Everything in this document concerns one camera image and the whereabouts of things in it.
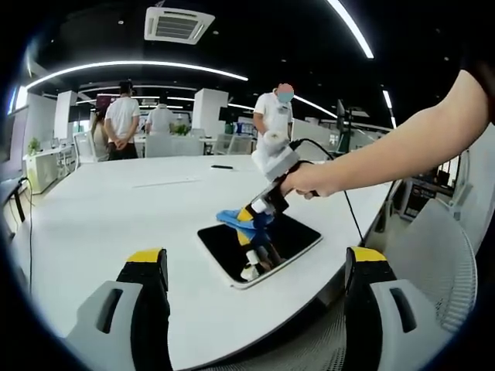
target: white chair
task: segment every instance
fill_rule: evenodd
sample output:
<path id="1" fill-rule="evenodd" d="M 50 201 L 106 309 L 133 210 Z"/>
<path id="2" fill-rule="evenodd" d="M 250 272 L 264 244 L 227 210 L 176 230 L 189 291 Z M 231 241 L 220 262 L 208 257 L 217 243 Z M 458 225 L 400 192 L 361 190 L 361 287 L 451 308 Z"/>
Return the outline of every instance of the white chair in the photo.
<path id="1" fill-rule="evenodd" d="M 217 141 L 213 147 L 213 154 L 227 155 L 233 137 L 232 134 L 218 134 Z"/>
<path id="2" fill-rule="evenodd" d="M 253 138 L 250 136 L 235 135 L 230 140 L 228 155 L 250 155 Z"/>
<path id="3" fill-rule="evenodd" d="M 145 144 L 145 157 L 173 156 L 172 137 L 167 134 L 148 135 Z"/>
<path id="4" fill-rule="evenodd" d="M 189 132 L 191 137 L 198 137 L 198 138 L 205 138 L 207 136 L 207 133 L 204 131 L 204 129 L 197 129 L 193 128 Z"/>
<path id="5" fill-rule="evenodd" d="M 96 150 L 94 148 L 93 136 L 90 131 L 74 134 L 73 139 L 77 157 L 76 169 L 79 168 L 81 164 L 101 162 L 108 158 L 107 155 L 97 157 Z"/>
<path id="6" fill-rule="evenodd" d="M 201 156 L 203 143 L 198 137 L 172 137 L 173 156 Z"/>
<path id="7" fill-rule="evenodd" d="M 449 211 L 430 199 L 384 254 L 397 279 L 409 280 L 435 305 L 439 324 L 459 330 L 476 300 L 477 272 L 471 243 Z"/>

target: blue cloth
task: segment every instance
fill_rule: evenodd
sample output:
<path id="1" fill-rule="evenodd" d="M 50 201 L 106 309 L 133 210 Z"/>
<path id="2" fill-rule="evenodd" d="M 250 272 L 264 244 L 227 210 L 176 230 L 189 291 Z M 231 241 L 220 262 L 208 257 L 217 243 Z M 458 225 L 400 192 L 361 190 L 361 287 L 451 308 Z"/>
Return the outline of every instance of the blue cloth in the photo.
<path id="1" fill-rule="evenodd" d="M 241 222 L 237 219 L 240 210 L 224 210 L 217 214 L 217 220 L 225 223 L 230 228 L 240 230 L 249 240 L 253 240 L 258 234 L 265 233 L 265 227 L 270 224 L 274 217 L 262 213 L 255 220 Z"/>

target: air conditioning vent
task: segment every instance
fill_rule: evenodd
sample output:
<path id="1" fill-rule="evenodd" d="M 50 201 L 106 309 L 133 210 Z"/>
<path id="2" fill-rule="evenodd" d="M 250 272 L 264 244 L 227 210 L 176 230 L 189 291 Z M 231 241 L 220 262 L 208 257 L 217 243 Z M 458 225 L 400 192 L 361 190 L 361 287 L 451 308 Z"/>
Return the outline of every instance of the air conditioning vent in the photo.
<path id="1" fill-rule="evenodd" d="M 148 8 L 145 40 L 195 45 L 215 17 L 184 9 Z"/>

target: ceiling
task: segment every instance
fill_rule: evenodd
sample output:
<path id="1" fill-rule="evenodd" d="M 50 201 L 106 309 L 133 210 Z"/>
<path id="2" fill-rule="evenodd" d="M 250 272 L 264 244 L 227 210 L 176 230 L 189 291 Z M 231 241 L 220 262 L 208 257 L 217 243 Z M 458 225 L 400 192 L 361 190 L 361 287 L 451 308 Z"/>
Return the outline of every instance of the ceiling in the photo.
<path id="1" fill-rule="evenodd" d="M 111 60 L 159 60 L 224 70 L 249 81 L 170 67 L 113 66 L 63 75 L 33 90 L 56 94 L 132 79 L 134 84 L 225 90 L 232 103 L 253 107 L 257 94 L 287 82 L 297 95 L 329 111 L 334 112 L 337 99 L 343 99 L 346 107 L 360 107 L 369 114 L 361 121 L 386 128 L 391 127 L 391 114 L 382 90 L 391 95 L 398 124 L 443 98 L 456 77 L 460 56 L 451 26 L 455 18 L 444 4 L 341 3 L 364 34 L 374 59 L 366 58 L 327 0 L 165 1 L 166 7 L 216 17 L 195 46 L 144 40 L 145 12 L 155 2 L 75 2 L 63 14 L 47 19 L 29 44 L 30 58 L 47 71 Z M 29 83 L 34 77 L 25 69 L 22 79 Z M 176 97 L 194 94 L 168 91 Z M 138 94 L 160 91 L 140 88 Z M 301 102 L 294 100 L 293 105 L 298 118 L 331 118 Z"/>

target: face mask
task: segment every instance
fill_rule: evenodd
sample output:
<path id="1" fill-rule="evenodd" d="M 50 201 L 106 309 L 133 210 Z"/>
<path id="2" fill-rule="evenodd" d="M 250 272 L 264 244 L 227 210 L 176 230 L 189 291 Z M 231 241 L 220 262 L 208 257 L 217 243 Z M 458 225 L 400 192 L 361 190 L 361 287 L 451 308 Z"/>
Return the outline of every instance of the face mask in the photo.
<path id="1" fill-rule="evenodd" d="M 280 103 L 288 103 L 294 97 L 294 93 L 278 93 L 278 101 Z"/>

